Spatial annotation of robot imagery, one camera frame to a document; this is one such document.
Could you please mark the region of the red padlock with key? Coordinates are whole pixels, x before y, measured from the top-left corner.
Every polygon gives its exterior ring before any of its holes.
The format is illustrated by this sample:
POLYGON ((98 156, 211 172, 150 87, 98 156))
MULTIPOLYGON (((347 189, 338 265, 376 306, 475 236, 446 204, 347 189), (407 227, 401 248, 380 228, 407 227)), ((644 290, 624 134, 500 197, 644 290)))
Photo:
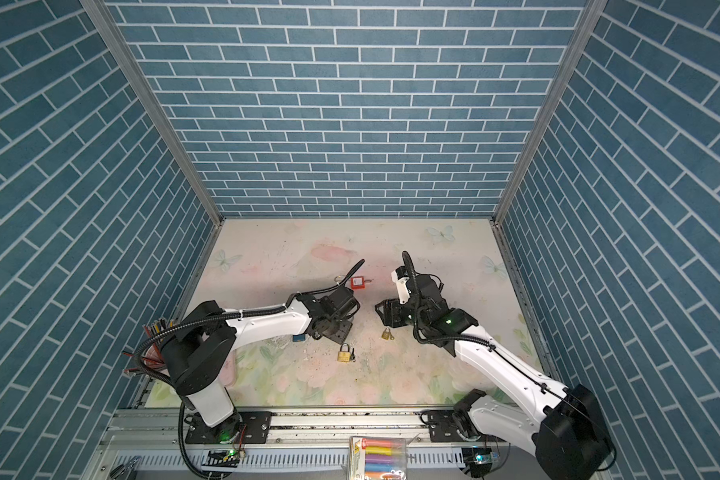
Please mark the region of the red padlock with key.
POLYGON ((336 276, 334 278, 334 281, 338 285, 346 286, 347 288, 350 288, 351 290, 362 290, 366 289, 367 286, 373 282, 371 278, 361 276, 361 275, 354 275, 351 277, 340 277, 336 276))

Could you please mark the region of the large brass padlock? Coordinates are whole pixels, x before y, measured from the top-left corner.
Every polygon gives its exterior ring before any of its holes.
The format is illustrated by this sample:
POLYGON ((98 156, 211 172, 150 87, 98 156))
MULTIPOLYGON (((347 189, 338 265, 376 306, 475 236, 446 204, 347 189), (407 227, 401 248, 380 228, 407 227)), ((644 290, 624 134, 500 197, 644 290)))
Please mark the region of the large brass padlock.
POLYGON ((351 363, 355 361, 355 351, 347 343, 343 343, 337 353, 337 361, 341 363, 351 363))

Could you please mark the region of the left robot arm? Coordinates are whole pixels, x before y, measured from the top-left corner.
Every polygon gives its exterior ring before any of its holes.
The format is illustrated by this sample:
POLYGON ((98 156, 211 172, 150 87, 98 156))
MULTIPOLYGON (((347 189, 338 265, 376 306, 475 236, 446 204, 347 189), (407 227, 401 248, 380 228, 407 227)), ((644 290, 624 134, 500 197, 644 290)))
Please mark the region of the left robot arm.
POLYGON ((208 427, 236 415, 221 380, 227 357, 252 343, 305 335, 343 345, 360 309, 347 283, 365 263, 358 261, 336 284, 291 294, 285 303, 257 309, 223 309, 215 301, 198 305, 182 321, 155 331, 132 353, 138 372, 173 388, 184 407, 208 427))

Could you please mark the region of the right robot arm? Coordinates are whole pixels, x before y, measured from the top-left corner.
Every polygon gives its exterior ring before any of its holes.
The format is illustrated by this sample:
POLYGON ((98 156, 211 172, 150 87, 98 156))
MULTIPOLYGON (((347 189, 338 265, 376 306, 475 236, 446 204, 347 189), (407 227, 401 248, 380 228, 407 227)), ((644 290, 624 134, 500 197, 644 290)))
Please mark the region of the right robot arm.
POLYGON ((422 345, 442 348, 506 394, 503 404, 473 389, 450 417, 467 441, 494 436, 532 454, 550 479, 590 479, 618 458, 601 406, 582 384, 569 387, 538 371, 503 347, 478 320, 452 308, 436 275, 416 270, 411 255, 391 278, 397 298, 376 306, 388 328, 410 326, 422 345))

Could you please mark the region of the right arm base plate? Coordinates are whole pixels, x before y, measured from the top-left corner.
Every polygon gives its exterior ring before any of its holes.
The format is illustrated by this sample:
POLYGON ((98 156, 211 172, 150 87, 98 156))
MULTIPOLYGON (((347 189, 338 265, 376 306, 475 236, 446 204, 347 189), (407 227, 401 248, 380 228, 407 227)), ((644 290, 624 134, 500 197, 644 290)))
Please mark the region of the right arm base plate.
POLYGON ((418 416, 432 443, 504 442, 501 437, 478 432, 468 421, 465 413, 454 410, 428 409, 421 411, 418 416))

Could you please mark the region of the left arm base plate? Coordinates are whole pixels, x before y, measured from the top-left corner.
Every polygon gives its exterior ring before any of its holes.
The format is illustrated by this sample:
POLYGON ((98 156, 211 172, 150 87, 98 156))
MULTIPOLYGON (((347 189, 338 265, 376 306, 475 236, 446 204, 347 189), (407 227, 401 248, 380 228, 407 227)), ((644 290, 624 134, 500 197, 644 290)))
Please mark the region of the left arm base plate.
POLYGON ((199 413, 187 414, 184 434, 188 444, 240 445, 265 444, 272 420, 269 411, 236 411, 214 427, 204 423, 199 413))

